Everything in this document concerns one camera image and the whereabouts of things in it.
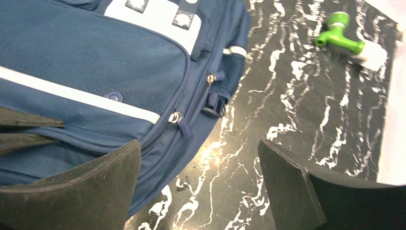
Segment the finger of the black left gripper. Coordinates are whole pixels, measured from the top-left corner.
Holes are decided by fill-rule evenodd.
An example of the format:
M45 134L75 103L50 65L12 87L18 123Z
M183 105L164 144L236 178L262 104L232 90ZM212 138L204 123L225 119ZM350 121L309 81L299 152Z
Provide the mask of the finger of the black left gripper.
M0 125L5 127L64 127L63 120L0 107Z
M0 135L0 155L29 147L42 146L58 142L49 137L30 133L5 133Z

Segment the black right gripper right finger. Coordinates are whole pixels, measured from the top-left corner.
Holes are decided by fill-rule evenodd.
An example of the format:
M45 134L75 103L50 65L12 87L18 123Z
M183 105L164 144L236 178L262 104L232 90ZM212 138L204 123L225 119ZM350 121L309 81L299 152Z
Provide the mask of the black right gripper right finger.
M330 170L266 139L258 154L276 229L405 229L405 186Z

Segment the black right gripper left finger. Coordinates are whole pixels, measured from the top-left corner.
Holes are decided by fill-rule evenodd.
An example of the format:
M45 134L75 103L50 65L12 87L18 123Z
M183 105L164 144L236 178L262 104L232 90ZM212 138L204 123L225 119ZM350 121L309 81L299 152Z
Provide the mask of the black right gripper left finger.
M29 185L0 189L3 230L122 230L141 165L132 140L112 152Z

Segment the navy blue student backpack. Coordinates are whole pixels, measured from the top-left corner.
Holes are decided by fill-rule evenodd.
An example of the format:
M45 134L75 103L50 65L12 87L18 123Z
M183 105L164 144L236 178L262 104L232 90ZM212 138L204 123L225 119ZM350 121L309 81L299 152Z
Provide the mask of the navy blue student backpack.
M0 106L64 127L2 126L58 142L0 157L0 186L29 185L137 140L128 216L196 155L243 74L242 0L3 0Z

